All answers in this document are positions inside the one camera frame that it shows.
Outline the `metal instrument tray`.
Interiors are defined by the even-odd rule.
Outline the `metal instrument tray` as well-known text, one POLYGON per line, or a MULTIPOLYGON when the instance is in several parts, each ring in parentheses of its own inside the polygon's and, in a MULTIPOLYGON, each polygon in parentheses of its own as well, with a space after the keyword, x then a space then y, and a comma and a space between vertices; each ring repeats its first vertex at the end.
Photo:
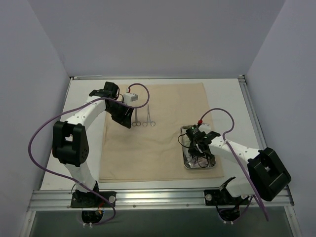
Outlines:
POLYGON ((192 142, 186 135, 186 130, 190 127, 190 125, 182 126, 178 136, 178 142, 182 147, 184 166, 191 170, 213 168, 216 165, 215 156, 201 153, 198 150, 195 142, 192 142))

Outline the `silver ring-handled hemostat clamp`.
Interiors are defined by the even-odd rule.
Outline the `silver ring-handled hemostat clamp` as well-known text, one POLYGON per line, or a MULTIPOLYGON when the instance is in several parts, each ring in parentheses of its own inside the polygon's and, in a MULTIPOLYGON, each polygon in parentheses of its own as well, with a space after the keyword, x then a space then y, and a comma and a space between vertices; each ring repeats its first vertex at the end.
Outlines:
POLYGON ((147 120, 143 122, 142 126, 147 127, 147 126, 155 126, 156 122, 151 120, 151 115, 150 115, 150 107, 149 104, 147 105, 147 120))

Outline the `beige cloth wrap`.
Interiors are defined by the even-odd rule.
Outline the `beige cloth wrap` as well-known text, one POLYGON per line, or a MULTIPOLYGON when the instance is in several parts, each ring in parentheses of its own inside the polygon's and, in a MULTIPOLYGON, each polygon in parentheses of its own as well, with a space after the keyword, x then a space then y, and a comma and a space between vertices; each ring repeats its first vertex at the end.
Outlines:
POLYGON ((147 105, 155 126, 121 126, 106 115, 99 181, 136 182, 223 177, 221 160, 210 169, 184 166, 178 142, 180 128, 197 123, 209 110, 202 83, 135 86, 138 119, 147 119, 147 105))

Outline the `surgical forceps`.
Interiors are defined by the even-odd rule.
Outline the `surgical forceps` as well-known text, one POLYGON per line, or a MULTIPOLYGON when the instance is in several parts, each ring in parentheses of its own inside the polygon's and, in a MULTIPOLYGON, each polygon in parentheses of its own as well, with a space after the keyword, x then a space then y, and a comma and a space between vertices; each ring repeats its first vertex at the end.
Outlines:
POLYGON ((214 167, 216 164, 216 159, 214 155, 207 155, 208 164, 210 167, 214 167))

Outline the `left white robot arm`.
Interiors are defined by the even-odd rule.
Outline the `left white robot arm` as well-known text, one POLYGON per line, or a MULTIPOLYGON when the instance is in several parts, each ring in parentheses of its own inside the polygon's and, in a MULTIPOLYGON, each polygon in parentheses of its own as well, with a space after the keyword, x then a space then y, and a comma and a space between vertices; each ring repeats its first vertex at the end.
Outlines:
POLYGON ((89 154, 86 131, 104 111, 118 124, 131 128, 133 109, 129 106, 138 100, 138 95, 127 89, 123 101, 116 103, 118 93, 118 85, 106 82, 104 88, 89 93, 86 107, 79 109, 67 120, 56 122, 53 127, 52 154, 64 164, 71 177, 79 181, 76 191, 83 193, 81 200, 88 207, 96 206, 100 195, 94 191, 97 181, 92 177, 86 162, 89 154))

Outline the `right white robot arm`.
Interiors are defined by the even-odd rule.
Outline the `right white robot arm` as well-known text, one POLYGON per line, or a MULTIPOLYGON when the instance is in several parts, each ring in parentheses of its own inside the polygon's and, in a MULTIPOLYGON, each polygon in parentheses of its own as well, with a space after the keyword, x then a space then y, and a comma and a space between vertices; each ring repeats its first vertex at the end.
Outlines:
POLYGON ((272 201, 291 182, 289 172, 271 148, 260 150, 226 140, 206 123, 185 126, 182 133, 189 140, 184 150, 191 157, 211 160, 219 156, 237 163, 242 169, 242 177, 231 175, 220 186, 219 198, 223 203, 252 195, 272 201))

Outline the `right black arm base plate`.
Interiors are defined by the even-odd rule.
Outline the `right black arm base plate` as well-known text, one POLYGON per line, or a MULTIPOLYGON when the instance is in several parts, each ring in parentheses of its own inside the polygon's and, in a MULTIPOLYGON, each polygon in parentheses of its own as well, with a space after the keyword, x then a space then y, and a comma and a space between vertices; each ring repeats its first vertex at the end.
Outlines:
POLYGON ((249 202, 249 196, 245 198, 232 197, 225 189, 209 189, 204 190, 204 201, 207 206, 235 206, 235 205, 247 205, 249 202))

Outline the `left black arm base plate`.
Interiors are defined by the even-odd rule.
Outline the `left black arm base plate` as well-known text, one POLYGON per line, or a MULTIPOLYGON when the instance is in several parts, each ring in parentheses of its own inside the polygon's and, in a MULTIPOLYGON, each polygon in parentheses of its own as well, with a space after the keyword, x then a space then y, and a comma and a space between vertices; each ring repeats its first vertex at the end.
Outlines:
MULTIPOLYGON (((116 192, 113 191, 100 191, 98 192, 102 197, 107 199, 113 206, 116 202, 116 192)), ((70 204, 71 208, 94 208, 94 207, 111 207, 102 198, 96 196, 93 193, 85 193, 76 190, 72 194, 72 200, 70 204)))

